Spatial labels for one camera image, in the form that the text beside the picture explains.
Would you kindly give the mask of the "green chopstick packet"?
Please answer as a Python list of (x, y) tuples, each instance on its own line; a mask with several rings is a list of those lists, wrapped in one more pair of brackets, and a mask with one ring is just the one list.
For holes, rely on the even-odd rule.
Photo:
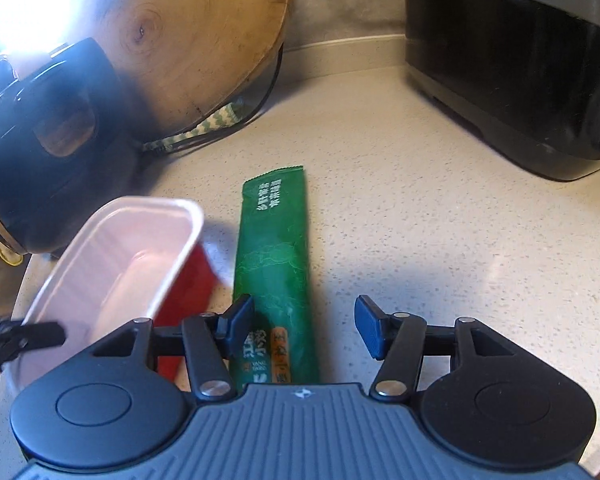
[(251, 296), (254, 315), (242, 350), (230, 360), (238, 389), (320, 380), (309, 266), (304, 169), (280, 168), (246, 181), (233, 292)]

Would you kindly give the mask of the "red rectangular food tray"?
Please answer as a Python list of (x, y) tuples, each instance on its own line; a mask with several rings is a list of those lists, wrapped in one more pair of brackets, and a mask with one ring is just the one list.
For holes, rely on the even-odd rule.
[(3, 374), (10, 394), (134, 318), (172, 326), (207, 310), (215, 276), (200, 241), (203, 226), (192, 200), (125, 196), (96, 211), (24, 317), (60, 323), (66, 341), (11, 362)]

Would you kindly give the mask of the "yellow sink strainer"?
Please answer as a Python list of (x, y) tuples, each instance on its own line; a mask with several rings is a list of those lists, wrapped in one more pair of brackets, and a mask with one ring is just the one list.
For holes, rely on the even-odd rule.
[(7, 245), (0, 241), (0, 259), (8, 266), (21, 266), (23, 264), (23, 255), (14, 252)]

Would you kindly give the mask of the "dark blue rice cooker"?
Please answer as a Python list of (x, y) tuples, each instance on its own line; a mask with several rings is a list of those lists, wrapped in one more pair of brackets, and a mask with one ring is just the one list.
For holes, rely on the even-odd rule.
[(140, 150), (121, 81), (92, 38), (0, 87), (0, 242), (54, 252), (126, 194)]

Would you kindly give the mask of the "round wooden cutting board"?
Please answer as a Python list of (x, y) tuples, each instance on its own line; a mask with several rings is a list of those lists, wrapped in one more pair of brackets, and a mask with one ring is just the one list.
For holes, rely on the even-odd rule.
[(140, 141), (193, 127), (273, 61), (291, 0), (78, 0), (64, 38), (117, 72)]

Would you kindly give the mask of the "black box appliance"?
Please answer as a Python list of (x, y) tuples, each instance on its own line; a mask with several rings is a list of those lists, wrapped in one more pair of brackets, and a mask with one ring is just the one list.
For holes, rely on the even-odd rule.
[(414, 83), (540, 177), (600, 170), (600, 0), (405, 0)]

